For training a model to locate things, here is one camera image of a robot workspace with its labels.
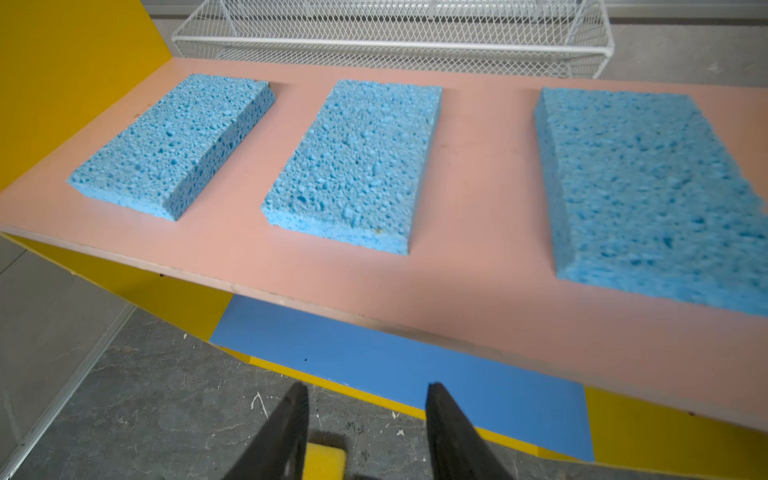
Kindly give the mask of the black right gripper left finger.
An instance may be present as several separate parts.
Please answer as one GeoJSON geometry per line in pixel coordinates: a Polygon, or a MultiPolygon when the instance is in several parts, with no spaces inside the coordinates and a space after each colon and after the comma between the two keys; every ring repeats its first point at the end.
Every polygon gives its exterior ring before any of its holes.
{"type": "Polygon", "coordinates": [[[308,429],[308,389],[296,381],[223,479],[301,480],[308,429]]]}

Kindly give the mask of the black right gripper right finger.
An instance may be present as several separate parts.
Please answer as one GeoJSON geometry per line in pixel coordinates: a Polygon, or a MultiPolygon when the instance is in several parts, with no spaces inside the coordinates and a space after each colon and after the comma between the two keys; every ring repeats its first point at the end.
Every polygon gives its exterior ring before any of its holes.
{"type": "Polygon", "coordinates": [[[514,479],[442,383],[429,385],[425,413],[434,479],[514,479]]]}

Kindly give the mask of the blue sponge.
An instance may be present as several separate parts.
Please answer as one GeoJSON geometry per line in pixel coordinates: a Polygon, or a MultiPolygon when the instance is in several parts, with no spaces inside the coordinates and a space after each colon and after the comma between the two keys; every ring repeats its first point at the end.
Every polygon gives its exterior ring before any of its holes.
{"type": "Polygon", "coordinates": [[[192,74],[67,182],[86,197],[176,221],[275,101],[266,81],[192,74]]]}
{"type": "Polygon", "coordinates": [[[340,80],[267,193],[267,221],[406,255],[440,86],[340,80]]]}

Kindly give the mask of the yellow sponge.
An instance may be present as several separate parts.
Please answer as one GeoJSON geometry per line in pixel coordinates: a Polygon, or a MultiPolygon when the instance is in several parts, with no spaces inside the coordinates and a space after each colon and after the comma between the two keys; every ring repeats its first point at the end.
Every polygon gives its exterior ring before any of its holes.
{"type": "Polygon", "coordinates": [[[308,443],[303,480],[343,480],[347,454],[343,449],[308,443]]]}

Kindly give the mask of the yellow shelf unit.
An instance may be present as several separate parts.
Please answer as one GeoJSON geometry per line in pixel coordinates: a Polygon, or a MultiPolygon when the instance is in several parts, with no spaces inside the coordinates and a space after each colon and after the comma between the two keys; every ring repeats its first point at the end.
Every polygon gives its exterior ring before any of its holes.
{"type": "Polygon", "coordinates": [[[1,5],[1,231],[209,339],[234,295],[581,383],[598,463],[767,475],[763,317],[558,280],[534,108],[547,78],[175,58],[137,1],[1,5]],[[192,73],[276,104],[177,222],[70,173],[192,73]],[[334,84],[441,85],[406,256],[286,231],[260,205],[334,84]]]}

